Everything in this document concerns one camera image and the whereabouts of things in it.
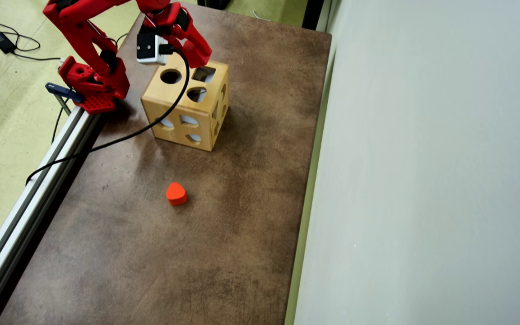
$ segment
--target black cable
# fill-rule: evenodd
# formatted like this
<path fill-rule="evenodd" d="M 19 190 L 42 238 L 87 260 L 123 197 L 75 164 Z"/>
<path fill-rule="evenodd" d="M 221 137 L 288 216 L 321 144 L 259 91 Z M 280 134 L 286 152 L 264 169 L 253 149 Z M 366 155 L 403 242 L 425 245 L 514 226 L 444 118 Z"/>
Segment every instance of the black cable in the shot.
<path fill-rule="evenodd" d="M 30 58 L 31 60 L 35 60 L 35 61 L 49 61 L 49 60 L 61 60 L 61 58 L 32 58 L 32 57 L 26 57 L 26 56 L 23 56 L 21 54 L 17 54 L 15 53 L 14 51 L 11 51 L 11 53 L 17 57 L 21 57 L 21 58 Z"/>
<path fill-rule="evenodd" d="M 32 37 L 29 37 L 29 36 L 25 36 L 25 35 L 21 35 L 20 33 L 18 33 L 15 28 L 13 27 L 9 27 L 7 25 L 3 25 L 3 24 L 0 24 L 0 26 L 2 27 L 6 27 L 6 28 L 9 28 L 11 29 L 12 31 L 14 31 L 15 33 L 10 33 L 10 32 L 2 32 L 4 34 L 9 34 L 9 35 L 16 35 L 17 36 L 17 39 L 15 40 L 15 47 L 17 48 L 17 50 L 19 51 L 22 51 L 22 52 L 29 52 L 29 51 L 34 51 L 34 50 L 37 50 L 39 49 L 40 47 L 42 47 L 42 45 L 36 40 L 36 39 L 33 39 Z M 34 41 L 35 43 L 37 43 L 37 46 L 34 47 L 33 49 L 20 49 L 17 44 L 19 43 L 19 37 L 24 37 L 26 39 L 31 39 L 31 41 Z M 31 60 L 36 60 L 36 61 L 48 61 L 48 60 L 60 60 L 61 58 L 33 58 L 33 57 L 26 57 L 26 56 L 23 56 L 23 55 L 20 55 L 20 54 L 17 54 L 15 53 L 14 51 L 11 51 L 11 53 L 13 53 L 15 56 L 18 56 L 18 57 L 22 57 L 22 58 L 29 58 Z"/>
<path fill-rule="evenodd" d="M 20 51 L 23 51 L 23 52 L 27 52 L 27 51 L 33 51 L 33 50 L 37 50 L 39 49 L 42 45 L 36 41 L 35 39 L 29 37 L 29 36 L 25 36 L 25 35 L 21 35 L 20 33 L 18 33 L 15 28 L 13 27 L 9 27 L 7 25 L 3 25 L 3 24 L 0 24 L 0 26 L 2 27 L 6 27 L 6 28 L 9 28 L 11 29 L 12 31 L 14 31 L 15 33 L 9 33 L 9 32 L 2 32 L 4 34 L 10 34 L 10 35 L 16 35 L 17 36 L 17 39 L 15 40 L 15 47 L 20 50 Z M 17 46 L 17 43 L 19 43 L 19 37 L 24 37 L 24 38 L 27 38 L 27 39 L 31 39 L 31 41 L 34 41 L 35 43 L 37 43 L 37 47 L 34 47 L 33 49 L 29 49 L 29 50 L 23 50 L 23 49 L 20 49 L 19 46 Z"/>
<path fill-rule="evenodd" d="M 117 39 L 117 41 L 116 41 L 116 49 L 117 49 L 117 47 L 118 47 L 117 44 L 119 43 L 120 39 L 121 39 L 122 37 L 124 37 L 125 35 L 128 35 L 128 33 L 125 33 L 124 35 L 121 35 L 121 37 L 119 37 L 119 38 Z"/>
<path fill-rule="evenodd" d="M 175 47 L 172 47 L 172 51 L 180 54 L 180 56 L 184 60 L 184 64 L 186 65 L 186 82 L 184 83 L 184 86 L 182 87 L 182 91 L 180 91 L 180 95 L 178 95 L 178 98 L 176 98 L 176 101 L 171 105 L 171 107 L 163 115 L 161 115 L 161 117 L 158 117 L 152 123 L 146 125 L 145 127 L 141 128 L 140 130 L 138 130 L 138 131 L 136 131 L 136 132 L 134 132 L 132 134 L 128 134 L 128 135 L 123 136 L 123 137 L 121 137 L 119 139 L 107 142 L 107 144 L 102 144 L 100 146 L 97 146 L 95 148 L 87 150 L 86 152 L 80 152 L 80 153 L 77 153 L 77 154 L 72 154 L 71 156 L 68 156 L 68 157 L 65 157 L 65 158 L 62 158 L 62 159 L 58 159 L 58 160 L 50 162 L 49 164 L 43 165 L 43 167 L 40 167 L 40 168 L 36 169 L 33 173 L 31 173 L 29 175 L 29 177 L 27 177 L 27 180 L 25 181 L 25 185 L 27 185 L 27 183 L 29 183 L 29 181 L 31 180 L 31 177 L 33 177 L 33 175 L 37 174 L 38 172 L 43 171 L 46 168 L 51 167 L 52 165 L 55 165 L 55 164 L 58 164 L 58 163 L 63 163 L 64 161 L 68 161 L 68 160 L 73 159 L 73 158 L 78 158 L 78 157 L 84 156 L 86 154 L 95 152 L 97 150 L 100 150 L 100 149 L 103 149 L 103 148 L 107 148 L 109 146 L 112 146 L 113 144 L 117 144 L 119 142 L 122 142 L 122 141 L 128 140 L 130 138 L 133 138 L 134 136 L 137 136 L 139 134 L 142 134 L 143 132 L 146 132 L 147 130 L 149 130 L 153 126 L 155 126 L 158 123 L 160 123 L 163 119 L 165 119 L 173 111 L 173 109 L 176 108 L 176 105 L 178 105 L 178 103 L 180 102 L 180 99 L 182 98 L 182 96 L 186 92 L 186 88 L 188 88 L 188 82 L 190 80 L 190 78 L 188 77 L 189 74 L 190 74 L 190 66 L 188 64 L 188 59 L 186 58 L 184 53 L 182 53 L 180 50 L 176 49 Z"/>
<path fill-rule="evenodd" d="M 29 36 L 25 36 L 25 35 L 21 35 L 21 34 L 18 34 L 18 33 L 10 33 L 10 32 L 2 32 L 2 33 L 17 36 L 17 39 L 15 40 L 15 47 L 17 48 L 17 50 L 20 50 L 22 52 L 35 51 L 35 50 L 37 50 L 37 49 L 42 47 L 42 45 L 35 38 L 29 37 Z M 19 46 L 17 46 L 17 43 L 19 42 L 19 37 L 23 37 L 23 38 L 26 38 L 26 39 L 31 39 L 31 41 L 34 41 L 35 43 L 37 43 L 37 46 L 34 47 L 33 49 L 29 49 L 29 50 L 20 49 Z"/>
<path fill-rule="evenodd" d="M 70 100 L 70 99 L 66 98 L 64 100 L 64 103 L 68 103 L 68 100 Z M 61 117 L 62 111 L 64 111 L 64 108 L 60 107 L 60 113 L 57 115 L 56 127 L 53 128 L 53 136 L 51 137 L 51 144 L 53 144 L 54 140 L 56 139 L 57 126 L 60 123 L 60 117 Z"/>

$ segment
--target red robot arm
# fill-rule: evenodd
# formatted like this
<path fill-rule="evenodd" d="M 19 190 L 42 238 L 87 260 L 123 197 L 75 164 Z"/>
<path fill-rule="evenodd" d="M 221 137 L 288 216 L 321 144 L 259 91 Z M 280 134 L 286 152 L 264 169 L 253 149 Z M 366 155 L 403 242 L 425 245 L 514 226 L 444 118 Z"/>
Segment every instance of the red robot arm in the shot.
<path fill-rule="evenodd" d="M 95 26 L 93 18 L 128 0 L 49 0 L 43 13 L 64 34 L 76 53 L 87 63 L 79 64 L 68 57 L 59 73 L 64 82 L 85 100 L 79 105 L 88 113 L 113 111 L 115 100 L 124 99 L 130 88 L 117 47 Z M 208 63 L 211 49 L 192 24 L 192 18 L 180 4 L 169 0 L 136 0 L 146 14 L 142 30 L 152 29 L 167 39 L 188 58 L 191 68 Z M 179 42 L 186 39 L 184 45 Z M 93 46 L 101 50 L 98 54 Z"/>

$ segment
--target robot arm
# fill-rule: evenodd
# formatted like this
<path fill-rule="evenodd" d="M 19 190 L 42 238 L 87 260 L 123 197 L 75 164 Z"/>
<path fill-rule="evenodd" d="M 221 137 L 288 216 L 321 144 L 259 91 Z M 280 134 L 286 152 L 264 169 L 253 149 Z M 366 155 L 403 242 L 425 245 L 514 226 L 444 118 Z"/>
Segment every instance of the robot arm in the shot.
<path fill-rule="evenodd" d="M 130 88 L 124 62 L 116 57 L 117 47 L 89 19 L 128 1 L 49 0 L 43 10 L 79 56 L 89 64 L 79 64 L 69 57 L 59 69 L 64 82 L 84 96 L 85 101 L 79 105 L 89 113 L 113 111 L 115 100 L 124 99 Z M 164 64 L 165 56 L 159 53 L 159 45 L 168 42 L 184 53 L 191 68 L 208 63 L 212 50 L 192 24 L 192 17 L 185 8 L 178 3 L 170 4 L 170 0 L 136 2 L 146 15 L 138 41 L 149 39 L 149 44 L 145 46 L 138 43 L 140 63 Z M 182 39 L 186 39 L 184 45 L 179 41 Z M 100 54 L 93 44 L 101 49 Z"/>
<path fill-rule="evenodd" d="M 208 63 L 212 49 L 192 23 L 192 17 L 179 3 L 168 4 L 163 9 L 144 12 L 142 29 L 138 33 L 138 62 L 164 64 L 165 57 L 159 53 L 159 45 L 169 43 L 184 53 L 190 68 Z"/>

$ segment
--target power adapter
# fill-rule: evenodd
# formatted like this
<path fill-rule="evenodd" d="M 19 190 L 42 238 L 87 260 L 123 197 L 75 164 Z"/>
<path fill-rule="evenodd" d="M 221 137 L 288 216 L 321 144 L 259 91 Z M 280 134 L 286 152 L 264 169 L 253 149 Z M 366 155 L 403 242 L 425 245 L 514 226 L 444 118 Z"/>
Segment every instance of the power adapter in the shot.
<path fill-rule="evenodd" d="M 9 41 L 8 37 L 4 33 L 0 32 L 0 49 L 5 54 L 8 54 L 9 52 L 17 49 L 17 47 L 12 43 L 12 41 Z"/>

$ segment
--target circular hole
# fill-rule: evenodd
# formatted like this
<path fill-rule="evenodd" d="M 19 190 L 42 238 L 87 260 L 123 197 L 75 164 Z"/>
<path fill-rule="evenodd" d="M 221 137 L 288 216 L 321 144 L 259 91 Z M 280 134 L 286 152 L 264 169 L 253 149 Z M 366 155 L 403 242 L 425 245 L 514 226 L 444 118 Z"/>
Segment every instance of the circular hole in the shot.
<path fill-rule="evenodd" d="M 167 84 L 175 84 L 182 79 L 182 75 L 178 70 L 169 69 L 162 72 L 159 78 Z"/>

